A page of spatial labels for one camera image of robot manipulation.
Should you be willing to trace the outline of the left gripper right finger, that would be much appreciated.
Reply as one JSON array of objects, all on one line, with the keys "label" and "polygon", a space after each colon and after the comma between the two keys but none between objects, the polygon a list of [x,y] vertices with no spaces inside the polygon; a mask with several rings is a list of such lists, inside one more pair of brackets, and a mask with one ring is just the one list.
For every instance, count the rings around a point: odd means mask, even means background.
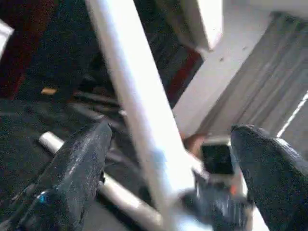
[{"label": "left gripper right finger", "polygon": [[231,129],[248,192],[271,231],[308,229],[308,163],[285,140],[251,125]]}]

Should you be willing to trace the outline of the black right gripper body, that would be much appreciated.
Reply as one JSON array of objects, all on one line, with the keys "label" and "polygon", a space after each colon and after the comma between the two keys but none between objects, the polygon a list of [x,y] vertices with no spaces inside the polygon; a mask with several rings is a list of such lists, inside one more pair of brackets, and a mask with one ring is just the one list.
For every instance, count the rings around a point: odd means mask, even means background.
[{"label": "black right gripper body", "polygon": [[253,204],[234,195],[223,182],[211,182],[194,172],[195,189],[182,197],[184,209],[215,231],[250,231]]}]

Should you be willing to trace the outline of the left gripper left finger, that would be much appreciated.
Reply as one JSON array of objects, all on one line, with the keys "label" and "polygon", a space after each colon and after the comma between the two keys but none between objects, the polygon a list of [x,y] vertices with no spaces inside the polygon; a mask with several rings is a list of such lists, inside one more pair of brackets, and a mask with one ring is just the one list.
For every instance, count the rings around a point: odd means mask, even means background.
[{"label": "left gripper left finger", "polygon": [[94,200],[112,138],[108,123],[73,134],[13,215],[15,231],[79,231]]}]

